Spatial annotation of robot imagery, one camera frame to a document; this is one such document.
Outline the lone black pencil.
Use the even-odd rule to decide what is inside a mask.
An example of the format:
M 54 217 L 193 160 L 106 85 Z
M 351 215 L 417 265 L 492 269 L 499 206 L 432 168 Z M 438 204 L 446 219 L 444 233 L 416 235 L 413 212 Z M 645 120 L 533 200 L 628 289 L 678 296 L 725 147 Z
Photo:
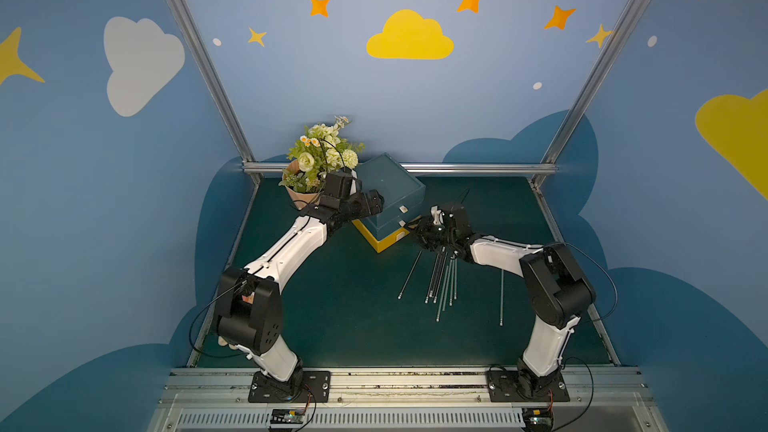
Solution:
M 400 291 L 398 293 L 397 300 L 401 300 L 403 298 L 403 295 L 404 295 L 405 291 L 407 290 L 407 287 L 408 287 L 408 285 L 409 285 L 409 283 L 411 281 L 411 278 L 413 277 L 413 274 L 414 274 L 414 272 L 415 272 L 415 270 L 416 270 L 416 268 L 417 268 L 417 266 L 418 266 L 418 264 L 420 262 L 420 259 L 421 259 L 422 255 L 423 255 L 423 250 L 419 251 L 418 254 L 416 255 L 416 258 L 415 258 L 412 266 L 410 267 L 410 270 L 409 270 L 409 272 L 408 272 L 408 274 L 406 276 L 406 279 L 404 280 L 404 283 L 403 283 L 403 285 L 402 285 L 402 287 L 401 287 L 401 289 L 400 289 Z

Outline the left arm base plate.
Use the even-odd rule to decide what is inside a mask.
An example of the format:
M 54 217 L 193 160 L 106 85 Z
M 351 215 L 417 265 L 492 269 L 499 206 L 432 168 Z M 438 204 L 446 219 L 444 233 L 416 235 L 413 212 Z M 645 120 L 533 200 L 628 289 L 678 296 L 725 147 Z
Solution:
M 327 403 L 332 374 L 327 370 L 295 372 L 286 382 L 278 381 L 263 372 L 253 376 L 248 394 L 249 403 L 299 403 L 310 399 L 312 403 Z

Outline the teal drawer cabinet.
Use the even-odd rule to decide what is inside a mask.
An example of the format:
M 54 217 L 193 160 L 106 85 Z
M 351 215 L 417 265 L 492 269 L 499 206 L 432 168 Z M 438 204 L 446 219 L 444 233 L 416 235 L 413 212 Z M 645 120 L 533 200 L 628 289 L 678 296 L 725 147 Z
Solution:
M 355 171 L 363 191 L 375 189 L 384 198 L 380 214 L 359 219 L 377 238 L 390 234 L 400 220 L 407 224 L 420 216 L 426 186 L 390 155 L 367 160 Z

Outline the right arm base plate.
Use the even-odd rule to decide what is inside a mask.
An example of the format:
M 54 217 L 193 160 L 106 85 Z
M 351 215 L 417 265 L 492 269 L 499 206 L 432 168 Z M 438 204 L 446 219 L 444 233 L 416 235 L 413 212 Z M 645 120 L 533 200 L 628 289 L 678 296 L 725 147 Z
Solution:
M 560 370 L 538 377 L 528 370 L 492 368 L 486 372 L 492 402 L 569 402 L 570 396 Z

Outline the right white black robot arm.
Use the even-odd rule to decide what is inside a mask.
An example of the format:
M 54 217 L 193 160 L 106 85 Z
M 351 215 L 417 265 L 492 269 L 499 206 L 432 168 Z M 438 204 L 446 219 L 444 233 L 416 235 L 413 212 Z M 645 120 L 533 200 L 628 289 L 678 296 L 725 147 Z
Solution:
M 456 213 L 441 219 L 424 217 L 405 225 L 427 250 L 515 274 L 524 280 L 535 322 L 529 344 L 518 363 L 531 383 L 551 380 L 581 316 L 597 293 L 564 243 L 522 244 L 481 235 L 461 223 Z

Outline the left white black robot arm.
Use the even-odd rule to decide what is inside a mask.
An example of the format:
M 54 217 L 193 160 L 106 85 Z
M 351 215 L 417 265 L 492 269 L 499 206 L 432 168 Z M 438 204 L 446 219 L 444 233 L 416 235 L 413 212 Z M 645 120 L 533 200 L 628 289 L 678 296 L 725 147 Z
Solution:
M 290 229 L 265 253 L 220 278 L 212 325 L 226 344 L 286 384 L 299 373 L 299 357 L 282 337 L 282 292 L 307 258 L 341 225 L 383 211 L 375 189 L 346 197 L 322 195 L 299 211 Z

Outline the yellow bottom drawer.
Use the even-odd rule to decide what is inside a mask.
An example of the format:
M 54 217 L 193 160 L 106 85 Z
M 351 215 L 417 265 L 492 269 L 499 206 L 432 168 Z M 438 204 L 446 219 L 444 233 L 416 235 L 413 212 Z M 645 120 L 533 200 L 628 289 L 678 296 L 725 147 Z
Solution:
M 398 222 L 398 227 L 396 229 L 383 238 L 377 238 L 361 220 L 354 220 L 352 224 L 377 253 L 381 253 L 395 245 L 409 234 L 405 229 L 406 223 L 402 220 Z

